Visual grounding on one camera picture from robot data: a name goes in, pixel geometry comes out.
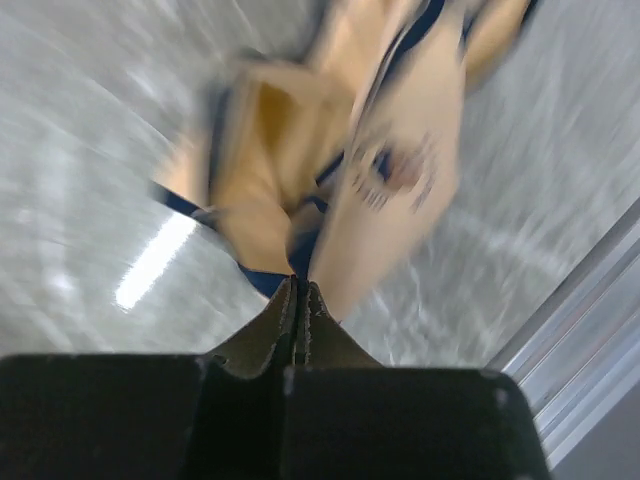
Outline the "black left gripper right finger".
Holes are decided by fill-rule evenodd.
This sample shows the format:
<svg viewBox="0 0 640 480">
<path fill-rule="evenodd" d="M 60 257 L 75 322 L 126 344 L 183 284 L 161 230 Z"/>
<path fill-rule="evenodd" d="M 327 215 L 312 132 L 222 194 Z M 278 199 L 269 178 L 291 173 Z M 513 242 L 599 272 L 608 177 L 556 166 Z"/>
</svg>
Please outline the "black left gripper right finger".
<svg viewBox="0 0 640 480">
<path fill-rule="evenodd" d="M 312 368 L 382 366 L 330 315 L 314 282 L 299 281 L 297 294 L 295 365 Z"/>
</svg>

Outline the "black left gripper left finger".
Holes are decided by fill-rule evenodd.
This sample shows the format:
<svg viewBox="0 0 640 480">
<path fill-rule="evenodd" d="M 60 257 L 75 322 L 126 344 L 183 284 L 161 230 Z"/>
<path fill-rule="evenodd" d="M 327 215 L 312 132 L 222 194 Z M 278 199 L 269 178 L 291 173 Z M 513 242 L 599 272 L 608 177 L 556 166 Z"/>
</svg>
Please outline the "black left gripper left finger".
<svg viewBox="0 0 640 480">
<path fill-rule="evenodd" d="M 240 379 L 264 374 L 279 355 L 290 355 L 295 324 L 295 278 L 285 279 L 266 307 L 212 350 L 212 361 Z"/>
</svg>

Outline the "beige underwear navy trim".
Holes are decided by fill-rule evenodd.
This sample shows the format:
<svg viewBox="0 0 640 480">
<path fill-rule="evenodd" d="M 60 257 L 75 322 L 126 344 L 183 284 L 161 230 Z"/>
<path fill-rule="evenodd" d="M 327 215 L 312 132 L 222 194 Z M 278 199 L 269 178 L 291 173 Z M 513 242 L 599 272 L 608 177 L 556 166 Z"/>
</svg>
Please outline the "beige underwear navy trim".
<svg viewBox="0 0 640 480">
<path fill-rule="evenodd" d="M 237 56 L 154 178 L 264 296 L 315 283 L 341 320 L 428 235 L 458 187 L 466 94 L 533 1 L 323 1 L 291 54 Z"/>
</svg>

